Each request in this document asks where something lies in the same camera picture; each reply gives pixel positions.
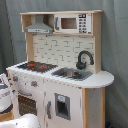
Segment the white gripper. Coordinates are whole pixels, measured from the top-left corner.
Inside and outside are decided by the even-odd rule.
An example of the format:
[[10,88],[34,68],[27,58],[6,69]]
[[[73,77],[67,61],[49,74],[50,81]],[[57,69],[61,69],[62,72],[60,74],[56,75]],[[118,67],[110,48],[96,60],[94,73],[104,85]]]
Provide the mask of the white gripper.
[[13,99],[13,93],[5,74],[0,74],[0,99]]

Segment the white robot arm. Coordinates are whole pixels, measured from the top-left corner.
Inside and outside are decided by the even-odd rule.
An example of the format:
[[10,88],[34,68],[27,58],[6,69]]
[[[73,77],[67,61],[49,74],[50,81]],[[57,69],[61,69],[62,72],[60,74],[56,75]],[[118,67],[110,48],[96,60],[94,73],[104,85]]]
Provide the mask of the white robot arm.
[[[13,93],[5,74],[0,74],[0,114],[7,114],[13,108]],[[0,128],[41,128],[38,117],[25,114],[18,119],[0,122]]]

